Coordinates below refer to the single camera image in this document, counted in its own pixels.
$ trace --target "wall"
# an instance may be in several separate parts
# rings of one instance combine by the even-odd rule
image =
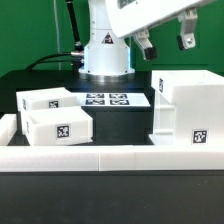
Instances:
[[[57,0],[61,51],[73,49],[69,16],[64,0]],[[80,36],[84,44],[89,39],[87,0],[74,0]],[[141,52],[132,43],[133,66],[136,70],[209,69],[224,71],[224,1],[199,9],[196,31],[197,47],[181,52],[176,36],[180,24],[173,20],[151,31],[151,41],[158,48],[159,58],[142,60]],[[53,0],[0,1],[0,77],[11,70],[24,69],[40,57],[57,52]],[[57,69],[58,65],[41,65],[39,69]],[[63,64],[63,69],[70,69]]]

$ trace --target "small white box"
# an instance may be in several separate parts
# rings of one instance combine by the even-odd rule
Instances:
[[[22,111],[25,135],[32,146],[92,142],[93,120],[81,107]]]
[[[40,110],[77,106],[77,97],[65,88],[17,92],[17,109]]]
[[[0,120],[0,146],[7,146],[16,131],[16,114],[5,114]]]
[[[153,71],[156,145],[224,144],[224,78],[205,70]]]

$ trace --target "white block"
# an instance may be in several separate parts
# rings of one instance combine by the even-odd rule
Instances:
[[[153,71],[156,145],[224,144],[224,78],[209,71]]]
[[[7,146],[16,131],[16,114],[5,114],[0,120],[0,145]]]
[[[99,154],[99,171],[134,170],[134,152],[124,147],[101,151]]]
[[[93,120],[81,107],[22,111],[30,145],[73,145],[92,142]]]
[[[16,96],[18,111],[77,105],[77,97],[63,87],[17,92]]]
[[[87,147],[0,147],[0,172],[98,171],[99,153]]]

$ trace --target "black table surface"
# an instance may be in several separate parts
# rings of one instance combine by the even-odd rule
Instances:
[[[70,71],[13,71],[0,79],[0,113],[17,113],[16,91],[63,86],[77,92],[143,92],[153,104],[150,74],[140,73],[129,82],[100,85],[79,80]],[[120,116],[120,122],[126,125],[130,120],[125,123],[125,117],[133,120],[150,115],[147,121],[144,117],[140,121],[141,125],[149,124],[142,129],[136,127],[138,132],[141,130],[137,135],[141,136],[152,128],[152,110],[116,111],[112,108],[108,111],[107,108],[98,111],[93,108],[87,112],[95,116],[97,126],[105,122],[100,120],[105,113],[111,118],[118,113],[117,118]],[[102,133],[97,135],[96,132],[99,130],[95,130],[98,139],[94,140],[95,145],[116,143],[116,137],[110,140],[106,134],[100,136]],[[136,132],[126,135],[121,143],[130,142],[134,134]],[[134,139],[136,144],[147,144],[144,136]],[[0,223],[223,224],[224,172],[1,172]]]

